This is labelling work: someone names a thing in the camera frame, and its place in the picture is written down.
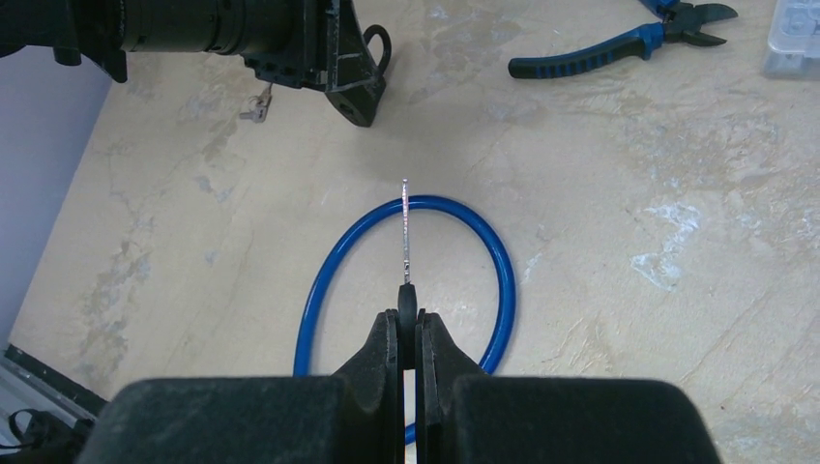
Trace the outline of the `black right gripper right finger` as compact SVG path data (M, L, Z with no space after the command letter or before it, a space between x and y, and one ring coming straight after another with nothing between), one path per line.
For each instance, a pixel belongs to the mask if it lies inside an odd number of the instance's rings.
M454 343L441 317L416 328L422 463L718 463L699 412L662 381L498 377Z

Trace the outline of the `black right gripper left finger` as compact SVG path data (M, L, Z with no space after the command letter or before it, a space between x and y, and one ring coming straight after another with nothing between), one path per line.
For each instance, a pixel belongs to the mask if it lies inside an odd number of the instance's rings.
M379 314L328 376L159 378L103 408L83 463L400 463L401 322Z

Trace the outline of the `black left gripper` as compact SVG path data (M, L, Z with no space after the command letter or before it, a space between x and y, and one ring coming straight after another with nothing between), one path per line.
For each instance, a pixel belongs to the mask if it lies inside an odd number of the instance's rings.
M387 87L388 32L363 30L351 1L247 1L240 45L258 79L325 90L350 123L373 124Z

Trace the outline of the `black headed key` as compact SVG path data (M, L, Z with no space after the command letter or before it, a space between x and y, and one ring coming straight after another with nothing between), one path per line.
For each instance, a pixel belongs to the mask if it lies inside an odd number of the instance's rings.
M402 368L415 368L415 327L418 313L417 294L411 281L409 240L409 194L408 180L401 182L402 270L403 282L398 288L398 339L402 356Z

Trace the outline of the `blue cable lock loop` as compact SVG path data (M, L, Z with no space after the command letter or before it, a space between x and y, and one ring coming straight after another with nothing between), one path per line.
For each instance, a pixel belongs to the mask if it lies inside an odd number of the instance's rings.
M498 282L498 314L495 327L488 346L482 358L476 363L484 372L494 376L494 371L500 364L507 346L510 342L516 310L516 282L512 260L493 228L476 212L467 206L449 198L435 195L417 195L409 198L409 208L411 210L433 210L452 216L462 221L467 227L483 241L488 253L494 263ZM333 276L340 267L346 254L364 236L364 234L377 225L379 222L390 216L401 213L401 199L396 199L370 211L357 222L355 222L345 234L337 241L335 247L328 254L324 264L320 268L311 290L308 294L303 318L298 332L297 345L295 350L295 360L292 377L312 376L309 374L311 361L311 348L317 327L318 318L325 295L332 283ZM378 313L376 317L387 311L397 310L389 308ZM417 313L415 327L419 316ZM403 408L404 408L404 441L416 439L416 345L415 345L415 368L404 370L401 365L401 381L403 386Z

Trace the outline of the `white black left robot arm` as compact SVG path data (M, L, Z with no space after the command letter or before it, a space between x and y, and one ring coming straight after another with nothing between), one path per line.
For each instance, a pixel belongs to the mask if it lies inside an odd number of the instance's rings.
M129 53L238 55L261 81L325 95L351 124L372 125L392 57L387 31L362 29L350 1L4 1L1 54L48 47L63 66L93 61L128 79Z

